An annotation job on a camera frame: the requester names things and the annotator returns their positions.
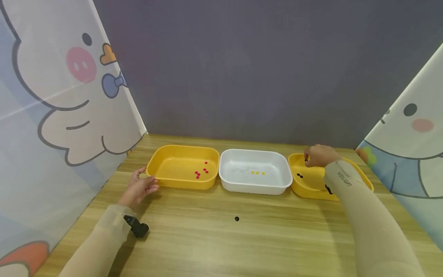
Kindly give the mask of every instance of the white plastic tray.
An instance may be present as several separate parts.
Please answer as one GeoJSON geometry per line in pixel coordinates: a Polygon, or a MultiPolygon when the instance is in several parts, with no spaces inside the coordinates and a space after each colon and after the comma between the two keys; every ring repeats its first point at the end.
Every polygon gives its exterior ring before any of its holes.
{"type": "Polygon", "coordinates": [[[220,156],[218,174],[228,191],[279,195],[292,184],[285,157],[271,151],[228,149],[220,156]]]}

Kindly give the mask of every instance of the finger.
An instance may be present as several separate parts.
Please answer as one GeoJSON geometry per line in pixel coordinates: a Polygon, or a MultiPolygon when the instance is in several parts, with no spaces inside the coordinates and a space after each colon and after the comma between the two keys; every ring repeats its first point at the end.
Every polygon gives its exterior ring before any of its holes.
{"type": "Polygon", "coordinates": [[[312,159],[308,160],[310,153],[311,153],[311,146],[308,146],[305,148],[305,151],[304,151],[305,166],[307,168],[312,167],[312,159]]]}
{"type": "Polygon", "coordinates": [[[160,186],[159,185],[154,185],[154,184],[148,184],[147,186],[145,186],[145,190],[147,190],[147,189],[150,189],[150,188],[159,188],[160,186]]]}
{"type": "Polygon", "coordinates": [[[140,181],[143,183],[144,186],[147,186],[155,181],[155,175],[140,179],[140,181]]]}
{"type": "Polygon", "coordinates": [[[306,148],[305,148],[305,150],[304,150],[304,157],[305,157],[305,160],[307,160],[308,158],[309,158],[309,151],[311,150],[311,147],[310,146],[307,146],[306,148]]]}
{"type": "Polygon", "coordinates": [[[156,192],[158,189],[159,189],[158,187],[149,188],[149,189],[145,190],[146,191],[146,195],[151,194],[153,192],[156,192]]]}
{"type": "Polygon", "coordinates": [[[146,166],[144,166],[144,167],[142,167],[142,168],[140,168],[140,169],[135,170],[135,171],[133,172],[133,174],[131,175],[131,178],[133,178],[133,179],[138,179],[139,176],[140,176],[140,174],[143,173],[143,172],[145,172],[145,170],[146,170],[146,166]]]}

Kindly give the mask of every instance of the cartoon character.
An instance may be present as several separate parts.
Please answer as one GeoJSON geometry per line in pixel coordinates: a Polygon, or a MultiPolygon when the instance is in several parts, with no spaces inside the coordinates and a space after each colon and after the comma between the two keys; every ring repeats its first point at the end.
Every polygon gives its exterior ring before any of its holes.
{"type": "Polygon", "coordinates": [[[0,259],[0,277],[30,277],[43,264],[49,254],[44,241],[24,244],[0,259]]]}
{"type": "Polygon", "coordinates": [[[357,149],[392,193],[443,198],[442,71],[443,46],[357,149]]]}
{"type": "Polygon", "coordinates": [[[91,0],[0,1],[27,91],[52,110],[38,127],[68,165],[131,149],[145,132],[91,0]]]}

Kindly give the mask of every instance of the arm sleeve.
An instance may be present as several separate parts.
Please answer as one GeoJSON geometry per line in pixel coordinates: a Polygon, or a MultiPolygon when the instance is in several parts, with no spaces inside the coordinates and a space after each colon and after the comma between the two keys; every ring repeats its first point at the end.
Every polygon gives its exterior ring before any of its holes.
{"type": "Polygon", "coordinates": [[[134,215],[125,206],[110,205],[60,273],[60,277],[105,277],[131,227],[123,215],[134,215]]]}
{"type": "Polygon", "coordinates": [[[325,184],[340,199],[354,234],[358,276],[424,277],[397,222],[353,166],[340,160],[325,171],[325,184]]]}

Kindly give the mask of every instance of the wood grain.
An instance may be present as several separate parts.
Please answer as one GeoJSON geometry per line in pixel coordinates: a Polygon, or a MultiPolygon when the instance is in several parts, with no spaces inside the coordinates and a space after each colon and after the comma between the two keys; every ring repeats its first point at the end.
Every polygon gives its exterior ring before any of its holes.
{"type": "MultiPolygon", "coordinates": [[[[288,157],[304,146],[146,135],[109,179],[36,274],[55,277],[86,239],[131,173],[167,144],[276,151],[288,157]]],[[[337,149],[369,177],[375,194],[406,234],[426,276],[441,276],[443,254],[352,149],[337,149]]],[[[339,202],[229,192],[218,179],[207,191],[161,188],[136,211],[150,227],[131,234],[110,276],[355,276],[354,241],[339,202]]]]}

